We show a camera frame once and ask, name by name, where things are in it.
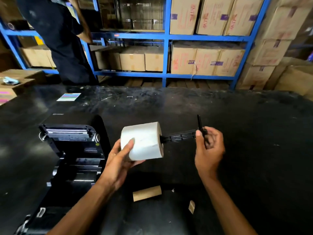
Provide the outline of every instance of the warehouse rack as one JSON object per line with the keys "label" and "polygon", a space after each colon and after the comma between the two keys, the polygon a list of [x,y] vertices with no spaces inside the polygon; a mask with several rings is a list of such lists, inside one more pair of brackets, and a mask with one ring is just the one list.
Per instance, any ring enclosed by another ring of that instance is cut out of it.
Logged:
{"label": "warehouse rack", "polygon": [[[184,78],[184,79],[214,79],[214,80],[231,80],[232,83],[230,85],[230,89],[234,89],[237,83],[237,80],[240,76],[242,68],[245,64],[247,56],[252,48],[254,39],[259,30],[261,22],[264,18],[265,12],[270,4],[271,0],[264,0],[263,5],[261,7],[260,13],[256,19],[254,27],[251,31],[250,36],[213,36],[213,35],[176,35],[170,34],[170,15],[171,15],[171,0],[166,0],[165,2],[165,12],[163,19],[163,32],[134,32],[134,31],[101,31],[101,32],[93,32],[93,39],[101,39],[100,43],[105,45],[104,39],[157,39],[164,41],[164,55],[163,55],[163,71],[160,73],[154,72],[128,72],[128,71],[110,71],[110,70],[101,70],[97,71],[93,67],[92,59],[90,56],[90,48],[89,45],[82,41],[82,44],[86,50],[86,55],[88,62],[91,66],[91,69],[95,76],[98,75],[106,75],[106,76],[127,76],[127,77],[157,77],[162,78],[162,86],[166,86],[167,78]],[[99,11],[99,4],[97,0],[93,0],[94,9]],[[16,31],[5,28],[2,22],[0,22],[0,31],[4,36],[4,39],[8,43],[11,48],[13,54],[21,65],[22,69],[34,70],[32,68],[28,68],[25,63],[21,53],[19,51],[19,47],[17,44],[16,38],[17,36],[39,36],[38,33],[34,30],[23,30]],[[205,76],[205,75],[179,75],[179,74],[171,74],[167,73],[167,62],[168,62],[168,48],[169,42],[171,40],[190,40],[190,41],[231,41],[231,42],[246,42],[245,54],[241,60],[241,63],[238,67],[238,70],[234,77],[229,76]],[[39,69],[48,74],[57,74],[58,71],[56,69]]]}

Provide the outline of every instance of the person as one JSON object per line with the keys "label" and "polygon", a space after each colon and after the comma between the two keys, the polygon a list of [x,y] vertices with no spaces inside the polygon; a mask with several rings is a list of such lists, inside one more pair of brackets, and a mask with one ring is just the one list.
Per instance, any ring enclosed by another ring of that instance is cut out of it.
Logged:
{"label": "person", "polygon": [[[225,152],[223,134],[211,127],[205,129],[208,131],[206,140],[199,130],[196,131],[195,165],[221,226],[226,235],[257,235],[217,178],[217,167]],[[77,235],[84,234],[88,230],[101,207],[122,186],[127,171],[143,162],[125,161],[133,146],[134,142],[131,140],[119,152],[120,139],[114,144],[104,171],[95,185],[47,233],[48,235]]]}
{"label": "person", "polygon": [[16,0],[24,18],[50,48],[52,59],[64,83],[96,85],[80,39],[92,43],[91,32],[78,0],[68,0],[81,24],[72,17],[65,0]]}

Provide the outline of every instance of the person's left hand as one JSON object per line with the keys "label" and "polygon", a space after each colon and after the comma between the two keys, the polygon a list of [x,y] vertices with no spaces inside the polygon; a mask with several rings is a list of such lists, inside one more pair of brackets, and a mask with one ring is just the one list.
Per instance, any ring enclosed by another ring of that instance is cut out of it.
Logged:
{"label": "person's left hand", "polygon": [[127,171],[142,161],[127,161],[127,155],[134,146],[134,141],[130,140],[128,144],[119,152],[120,139],[116,141],[111,152],[109,153],[103,173],[99,180],[112,186],[114,191],[117,191],[124,183]]}

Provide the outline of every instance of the purple label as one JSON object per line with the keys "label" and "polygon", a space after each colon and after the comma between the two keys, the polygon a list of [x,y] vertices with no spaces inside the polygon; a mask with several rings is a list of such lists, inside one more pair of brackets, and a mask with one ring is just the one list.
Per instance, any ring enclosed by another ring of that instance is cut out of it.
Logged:
{"label": "purple label", "polygon": [[297,7],[292,7],[289,14],[288,14],[288,17],[289,18],[292,18],[293,15],[295,14],[295,11],[297,10]]}
{"label": "purple label", "polygon": [[177,20],[177,15],[178,14],[171,14],[171,20]]}
{"label": "purple label", "polygon": [[214,65],[215,65],[215,66],[223,66],[223,63],[224,63],[224,62],[213,61],[213,62],[211,62],[211,65],[212,65],[212,66],[214,66]]}
{"label": "purple label", "polygon": [[258,18],[258,15],[250,15],[249,21],[256,21],[257,18]]}
{"label": "purple label", "polygon": [[274,44],[274,48],[277,48],[280,44],[280,39],[276,40],[275,44]]}
{"label": "purple label", "polygon": [[226,20],[228,20],[228,18],[229,18],[228,15],[223,14],[223,15],[221,16],[221,21],[226,21]]}

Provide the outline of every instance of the table surface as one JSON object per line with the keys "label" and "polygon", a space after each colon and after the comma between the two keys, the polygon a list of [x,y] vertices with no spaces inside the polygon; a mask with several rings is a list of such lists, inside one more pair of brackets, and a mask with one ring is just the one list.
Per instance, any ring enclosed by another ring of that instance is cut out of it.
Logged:
{"label": "table surface", "polygon": [[[65,92],[81,95],[74,102],[57,102]],[[313,233],[313,102],[283,92],[54,85],[35,86],[0,107],[0,234],[12,234],[37,208],[58,160],[38,139],[38,124],[52,113],[74,111],[101,115],[111,145],[124,126],[158,121],[162,133],[171,134],[196,129],[200,114],[203,125],[224,134],[219,178],[256,231]],[[194,140],[168,143],[163,158],[132,168],[92,229],[223,234],[194,154]],[[133,191],[156,185],[161,196],[132,201]]]}

